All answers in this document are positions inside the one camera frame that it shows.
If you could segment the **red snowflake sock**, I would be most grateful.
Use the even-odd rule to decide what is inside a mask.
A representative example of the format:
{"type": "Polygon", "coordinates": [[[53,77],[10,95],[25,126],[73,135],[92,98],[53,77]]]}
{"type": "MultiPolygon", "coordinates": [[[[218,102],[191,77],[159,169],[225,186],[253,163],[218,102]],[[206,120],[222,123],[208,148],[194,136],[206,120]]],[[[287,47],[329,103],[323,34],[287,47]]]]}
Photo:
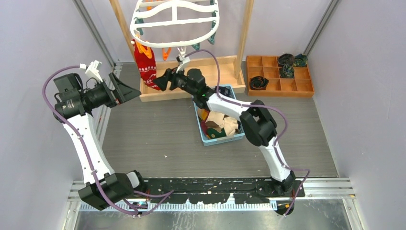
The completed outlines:
{"type": "Polygon", "coordinates": [[[142,82],[147,87],[160,91],[160,88],[153,82],[157,78],[157,66],[153,50],[134,39],[131,43],[134,46],[134,58],[142,82]]]}

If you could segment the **beige brown-cuffed sock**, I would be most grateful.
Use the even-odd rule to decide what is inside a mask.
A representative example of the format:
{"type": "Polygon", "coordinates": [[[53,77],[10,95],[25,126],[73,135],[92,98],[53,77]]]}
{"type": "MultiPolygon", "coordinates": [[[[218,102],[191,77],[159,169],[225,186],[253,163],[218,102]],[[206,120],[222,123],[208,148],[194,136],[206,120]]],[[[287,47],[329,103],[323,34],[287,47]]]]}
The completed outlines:
{"type": "Polygon", "coordinates": [[[223,113],[210,111],[206,118],[205,125],[208,128],[223,128],[224,117],[225,115],[223,113]]]}
{"type": "Polygon", "coordinates": [[[238,120],[233,117],[225,117],[223,119],[223,130],[226,136],[233,136],[234,134],[238,133],[238,120]]]}

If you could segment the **navy sock with white cuff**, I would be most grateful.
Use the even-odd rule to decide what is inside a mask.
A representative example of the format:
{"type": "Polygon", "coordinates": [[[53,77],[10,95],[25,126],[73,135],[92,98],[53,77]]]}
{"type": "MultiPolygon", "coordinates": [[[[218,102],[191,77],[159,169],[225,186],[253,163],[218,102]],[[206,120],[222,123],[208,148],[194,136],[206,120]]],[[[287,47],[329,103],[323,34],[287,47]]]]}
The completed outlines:
{"type": "Polygon", "coordinates": [[[219,86],[219,93],[223,96],[233,98],[233,93],[229,87],[219,86]]]}

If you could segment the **green dotted sock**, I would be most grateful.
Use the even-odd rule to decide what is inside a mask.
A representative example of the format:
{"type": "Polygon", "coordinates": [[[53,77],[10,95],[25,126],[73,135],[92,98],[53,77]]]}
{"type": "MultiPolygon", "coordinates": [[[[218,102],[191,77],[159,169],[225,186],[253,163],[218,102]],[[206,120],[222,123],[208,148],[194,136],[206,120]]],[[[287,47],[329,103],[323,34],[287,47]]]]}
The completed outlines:
{"type": "Polygon", "coordinates": [[[209,139],[223,138],[226,137],[226,132],[223,128],[207,128],[206,136],[209,139]]]}

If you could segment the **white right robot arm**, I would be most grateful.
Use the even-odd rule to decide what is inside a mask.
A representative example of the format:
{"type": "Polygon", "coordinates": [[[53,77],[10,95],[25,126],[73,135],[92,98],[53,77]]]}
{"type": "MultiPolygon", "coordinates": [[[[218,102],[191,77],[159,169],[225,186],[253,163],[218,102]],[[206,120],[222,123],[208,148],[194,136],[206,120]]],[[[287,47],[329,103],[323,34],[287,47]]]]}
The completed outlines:
{"type": "Polygon", "coordinates": [[[288,168],[277,141],[277,124],[268,108],[260,100],[247,103],[217,93],[206,85],[199,69],[190,69],[187,74],[167,69],[153,81],[162,91],[181,89],[193,97],[196,106],[211,112],[219,112],[237,119],[247,140],[262,152],[274,181],[273,190],[278,196],[287,196],[296,179],[288,168]]]}

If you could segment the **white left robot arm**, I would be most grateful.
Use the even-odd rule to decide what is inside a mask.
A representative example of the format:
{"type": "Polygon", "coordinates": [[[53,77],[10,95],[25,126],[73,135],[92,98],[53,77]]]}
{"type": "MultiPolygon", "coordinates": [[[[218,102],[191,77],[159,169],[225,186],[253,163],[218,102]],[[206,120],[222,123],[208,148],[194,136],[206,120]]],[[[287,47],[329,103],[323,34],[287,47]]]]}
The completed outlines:
{"type": "Polygon", "coordinates": [[[109,207],[106,197],[116,203],[131,195],[142,198],[147,192],[146,183],[138,171],[114,171],[93,127],[93,109],[102,105],[113,108],[141,94],[139,90],[120,81],[113,72],[109,78],[114,89],[110,89],[103,81],[96,82],[91,89],[84,89],[77,73],[54,79],[59,96],[54,106],[54,116],[70,134],[83,172],[85,187],[78,191],[79,197],[98,210],[109,207]]]}

